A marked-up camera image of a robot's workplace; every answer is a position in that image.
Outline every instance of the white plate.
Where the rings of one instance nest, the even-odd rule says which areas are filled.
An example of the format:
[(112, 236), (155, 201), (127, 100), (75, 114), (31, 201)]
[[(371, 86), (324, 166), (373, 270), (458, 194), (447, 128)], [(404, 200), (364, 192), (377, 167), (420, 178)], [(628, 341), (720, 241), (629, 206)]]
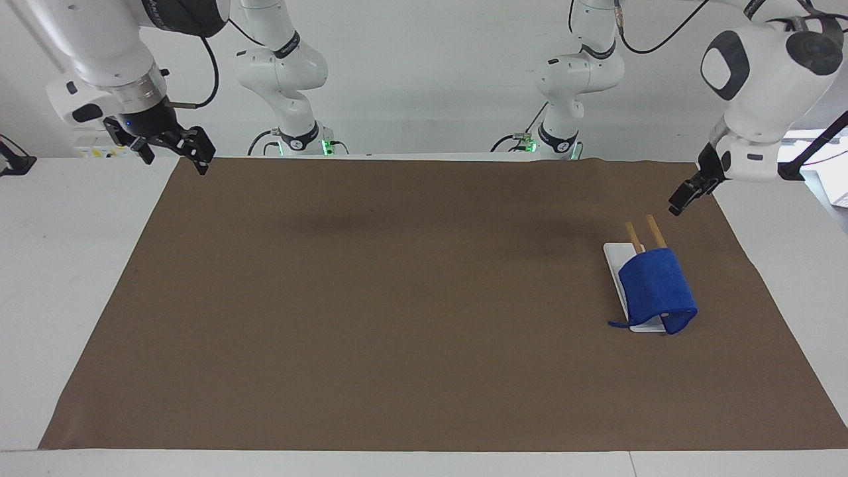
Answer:
[[(626, 323), (628, 320), (628, 301), (624, 296), (624, 287), (622, 287), (622, 281), (618, 277), (618, 271), (624, 267), (625, 263), (636, 256), (636, 250), (633, 249), (633, 244), (604, 244), (604, 255), (606, 255), (606, 263), (610, 266), (612, 281), (616, 284), (618, 299), (621, 301), (624, 310), (623, 323)], [(634, 333), (665, 333), (666, 327), (663, 326), (660, 316), (657, 315), (639, 326), (630, 327), (630, 331)]]

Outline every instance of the brown tablecloth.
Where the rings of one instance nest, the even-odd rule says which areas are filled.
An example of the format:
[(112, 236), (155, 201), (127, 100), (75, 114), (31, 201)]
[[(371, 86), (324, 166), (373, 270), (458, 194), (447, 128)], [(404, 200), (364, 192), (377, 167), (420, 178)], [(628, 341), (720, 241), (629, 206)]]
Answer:
[[(665, 212), (694, 170), (182, 162), (41, 448), (848, 447), (715, 200)], [(606, 324), (602, 245), (646, 213), (700, 306), (676, 336)]]

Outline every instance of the blue towel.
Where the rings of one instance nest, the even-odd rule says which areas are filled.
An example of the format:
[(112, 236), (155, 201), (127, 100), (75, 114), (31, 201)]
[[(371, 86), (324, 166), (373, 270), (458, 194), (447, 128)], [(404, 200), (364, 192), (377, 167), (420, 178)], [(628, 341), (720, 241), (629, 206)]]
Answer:
[(628, 302), (628, 323), (611, 326), (628, 328), (662, 316), (669, 334), (680, 332), (698, 314), (698, 307), (677, 257), (670, 249), (637, 254), (618, 272)]

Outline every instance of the wooden handle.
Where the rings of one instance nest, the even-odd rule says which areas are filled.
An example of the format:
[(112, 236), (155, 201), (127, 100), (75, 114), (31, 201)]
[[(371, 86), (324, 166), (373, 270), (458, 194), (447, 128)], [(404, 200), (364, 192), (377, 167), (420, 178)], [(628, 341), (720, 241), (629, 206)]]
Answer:
[(644, 252), (642, 249), (642, 243), (639, 242), (639, 236), (636, 235), (636, 229), (633, 228), (632, 222), (627, 222), (624, 224), (624, 227), (628, 229), (628, 235), (630, 236), (630, 243), (633, 244), (633, 249), (636, 250), (637, 254)]
[(667, 249), (668, 244), (666, 244), (666, 240), (662, 237), (662, 232), (660, 232), (660, 226), (656, 225), (656, 220), (654, 216), (648, 214), (645, 216), (648, 219), (648, 226), (650, 227), (651, 233), (654, 234), (654, 240), (656, 240), (656, 244), (660, 246), (661, 249)]

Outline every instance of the white table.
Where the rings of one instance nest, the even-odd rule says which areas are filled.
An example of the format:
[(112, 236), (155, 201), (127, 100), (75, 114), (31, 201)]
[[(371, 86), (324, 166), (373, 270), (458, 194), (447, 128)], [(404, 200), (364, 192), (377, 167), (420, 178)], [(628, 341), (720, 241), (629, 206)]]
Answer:
[[(0, 177), (0, 449), (11, 451), (0, 452), (0, 475), (848, 475), (848, 451), (27, 452), (37, 447), (174, 164), (42, 159), (26, 177)], [(848, 420), (848, 236), (802, 183), (729, 182), (717, 198)]]

